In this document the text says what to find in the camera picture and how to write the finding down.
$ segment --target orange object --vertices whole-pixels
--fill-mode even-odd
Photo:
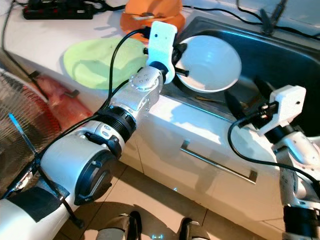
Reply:
[[[143,27],[151,27],[154,21],[160,21],[175,25],[180,32],[185,23],[185,17],[180,13],[182,9],[182,0],[130,0],[125,6],[125,12],[120,19],[121,29],[126,33]],[[144,13],[153,14],[154,18],[136,20],[136,16],[143,16]],[[142,34],[135,34],[132,38],[143,43],[148,39]]]
[[[124,12],[137,16],[150,13],[155,18],[168,18],[177,16],[181,10],[182,0],[129,0]]]

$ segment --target red object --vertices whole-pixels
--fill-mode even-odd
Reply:
[[[77,97],[71,98],[65,95],[65,92],[70,91],[54,79],[43,75],[37,78],[37,83],[47,94],[48,106],[60,123],[62,131],[92,116],[93,113]]]

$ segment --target kitchen sink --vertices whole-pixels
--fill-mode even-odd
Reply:
[[[320,135],[319,50],[201,16],[190,23],[176,42],[180,43],[197,35],[220,38],[233,46],[239,54],[242,62],[241,76],[227,90],[241,101],[245,111],[252,112],[266,101],[254,84],[255,78],[269,82],[275,88],[299,85],[306,88],[306,97],[302,113],[292,124],[300,126],[307,136]],[[164,86],[162,94],[227,121],[235,120],[225,103],[223,91],[197,93],[185,87],[176,77],[172,83]]]

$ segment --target white countertop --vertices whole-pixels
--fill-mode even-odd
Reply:
[[[105,12],[95,15],[92,20],[25,20],[22,17],[21,9],[14,9],[7,26],[5,36],[6,48],[14,54],[15,57],[23,59],[38,71],[55,78],[67,88],[79,90],[81,92],[79,96],[80,100],[82,100],[89,109],[95,111],[106,99],[107,91],[89,89],[72,80],[62,66],[63,55],[71,45],[81,41],[124,36],[120,28],[121,13],[122,11]],[[186,17],[186,26],[194,17],[201,15],[252,31],[260,31],[259,26],[247,25],[220,12],[208,14],[192,9],[184,9],[182,14]],[[0,16],[0,26],[3,24],[4,18],[4,15]],[[318,42],[292,36],[292,34],[276,32],[275,36],[319,48]],[[181,104],[182,103],[165,96],[160,96],[159,102],[150,110],[150,114],[163,118],[165,121],[170,121],[174,107],[180,106]],[[219,132],[218,129],[227,129],[230,125],[229,122],[217,117],[216,121],[212,124],[216,126],[217,132]],[[214,128],[211,128],[211,133],[208,134],[203,131],[203,128],[200,129],[199,127],[192,126],[192,124],[186,123],[180,127],[187,128],[189,131],[194,132],[202,131],[208,138],[212,136],[212,140],[214,141]],[[265,151],[270,154],[267,154],[267,157],[263,158],[263,160],[275,161],[270,149],[271,145],[264,137],[258,137],[256,133],[245,129],[241,131],[243,132],[241,134],[242,136],[243,134],[251,135],[250,139],[252,142],[247,142],[246,145],[255,146],[258,144],[260,146],[251,148],[249,154],[251,157],[261,159],[261,151],[259,149],[265,149]],[[230,148],[229,151],[231,156],[236,157]]]

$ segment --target white bowl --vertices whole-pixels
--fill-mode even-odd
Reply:
[[[181,43],[187,49],[176,64],[189,70],[189,76],[178,75],[181,82],[199,93],[215,93],[230,88],[241,74],[241,59],[227,42],[213,36],[193,36]]]

